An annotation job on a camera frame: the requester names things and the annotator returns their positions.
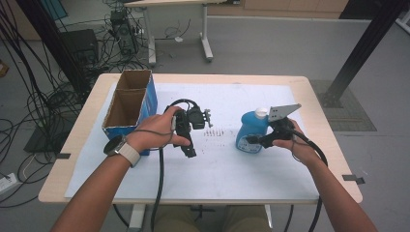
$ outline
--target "cardboard box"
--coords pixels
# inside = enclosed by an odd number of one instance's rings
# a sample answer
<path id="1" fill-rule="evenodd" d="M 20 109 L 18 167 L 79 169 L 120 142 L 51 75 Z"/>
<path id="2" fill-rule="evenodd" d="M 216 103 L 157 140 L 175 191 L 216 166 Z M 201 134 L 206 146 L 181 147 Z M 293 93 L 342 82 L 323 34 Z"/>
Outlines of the cardboard box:
<path id="1" fill-rule="evenodd" d="M 109 139 L 119 134 L 127 135 L 142 120 L 156 114 L 157 106 L 151 71 L 123 71 L 103 120 L 102 130 Z"/>

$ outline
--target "power strip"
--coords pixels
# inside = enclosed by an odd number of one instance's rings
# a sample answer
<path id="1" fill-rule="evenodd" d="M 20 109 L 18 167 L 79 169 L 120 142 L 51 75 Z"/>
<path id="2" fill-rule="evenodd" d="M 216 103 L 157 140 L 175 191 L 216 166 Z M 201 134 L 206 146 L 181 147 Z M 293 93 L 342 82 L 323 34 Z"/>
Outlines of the power strip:
<path id="1" fill-rule="evenodd" d="M 15 178 L 15 174 L 11 173 L 8 175 L 9 180 L 6 177 L 3 177 L 0 180 L 0 195 L 8 191 L 9 189 L 12 189 L 15 186 L 18 186 L 18 181 Z"/>

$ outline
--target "wrist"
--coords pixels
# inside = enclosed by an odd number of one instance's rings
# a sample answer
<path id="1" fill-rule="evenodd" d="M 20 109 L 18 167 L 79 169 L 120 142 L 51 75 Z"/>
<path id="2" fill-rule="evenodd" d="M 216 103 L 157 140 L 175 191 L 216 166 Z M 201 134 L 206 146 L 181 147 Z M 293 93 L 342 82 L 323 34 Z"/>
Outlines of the wrist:
<path id="1" fill-rule="evenodd" d="M 306 167 L 311 167 L 321 162 L 323 162 L 322 159 L 320 159 L 314 151 L 306 153 L 301 159 L 301 163 Z"/>
<path id="2" fill-rule="evenodd" d="M 140 136 L 137 135 L 137 133 L 132 132 L 129 135 L 127 135 L 127 143 L 132 146 L 136 152 L 141 153 L 147 148 L 144 148 L 143 141 Z"/>

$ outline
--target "bottle cap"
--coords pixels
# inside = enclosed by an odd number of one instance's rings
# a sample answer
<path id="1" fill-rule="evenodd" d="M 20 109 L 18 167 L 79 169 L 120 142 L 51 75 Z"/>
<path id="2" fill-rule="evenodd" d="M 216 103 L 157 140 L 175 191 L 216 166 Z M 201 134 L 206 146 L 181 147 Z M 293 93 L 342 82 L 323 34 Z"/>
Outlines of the bottle cap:
<path id="1" fill-rule="evenodd" d="M 255 110 L 255 116 L 258 119 L 264 119 L 268 115 L 268 109 L 264 107 L 259 107 Z"/>

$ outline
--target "table leg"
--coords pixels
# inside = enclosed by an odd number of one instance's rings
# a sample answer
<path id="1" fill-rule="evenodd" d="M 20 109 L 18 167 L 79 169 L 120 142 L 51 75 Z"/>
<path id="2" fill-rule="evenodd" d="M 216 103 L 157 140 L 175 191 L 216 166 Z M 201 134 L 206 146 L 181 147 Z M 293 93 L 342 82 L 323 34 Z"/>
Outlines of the table leg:
<path id="1" fill-rule="evenodd" d="M 410 10 L 406 13 L 406 15 L 402 19 L 396 19 L 395 22 L 403 28 L 407 33 L 410 34 L 410 26 L 407 23 L 410 21 Z"/>
<path id="2" fill-rule="evenodd" d="M 151 22 L 148 13 L 148 9 L 140 8 L 144 15 L 145 21 L 145 31 L 147 33 L 147 40 L 148 40 L 148 64 L 154 67 L 157 63 L 156 51 L 155 51 L 155 39 L 151 32 Z"/>
<path id="3" fill-rule="evenodd" d="M 271 206 L 265 205 L 266 216 L 268 217 L 269 227 L 272 229 L 272 214 L 271 214 Z"/>
<path id="4" fill-rule="evenodd" d="M 145 205 L 134 204 L 132 207 L 132 215 L 130 220 L 130 227 L 128 232 L 138 232 L 142 229 L 142 222 L 144 221 Z"/>
<path id="5" fill-rule="evenodd" d="M 205 57 L 207 58 L 207 60 L 209 62 L 212 61 L 212 59 L 214 58 L 214 55 L 212 54 L 212 50 L 211 47 L 209 46 L 209 42 L 208 42 L 208 31 L 207 31 L 207 27 L 208 27 L 208 19 L 207 19 L 207 15 L 208 15 L 208 6 L 206 4 L 203 4 L 203 16 L 202 16 L 202 33 L 199 34 L 201 41 L 202 41 L 202 45 L 204 47 L 204 51 L 205 51 Z"/>

